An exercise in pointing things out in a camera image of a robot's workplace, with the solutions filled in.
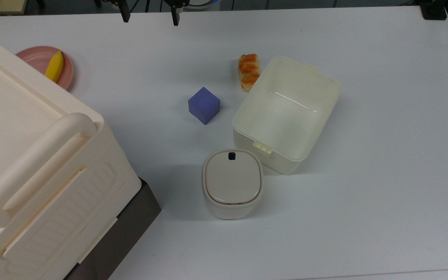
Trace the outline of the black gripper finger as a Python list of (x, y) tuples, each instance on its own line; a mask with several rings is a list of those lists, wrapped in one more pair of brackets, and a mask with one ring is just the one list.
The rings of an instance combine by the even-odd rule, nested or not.
[(181, 2), (181, 0), (169, 0), (168, 1), (168, 5), (171, 8), (171, 15), (172, 15), (172, 20), (173, 20), (173, 25), (174, 26), (178, 26), (179, 25), (179, 20), (180, 20), (178, 9), (182, 8), (182, 2)]
[(125, 23), (129, 22), (130, 19), (130, 9), (126, 0), (115, 0), (114, 6), (118, 8), (121, 13), (122, 19)]

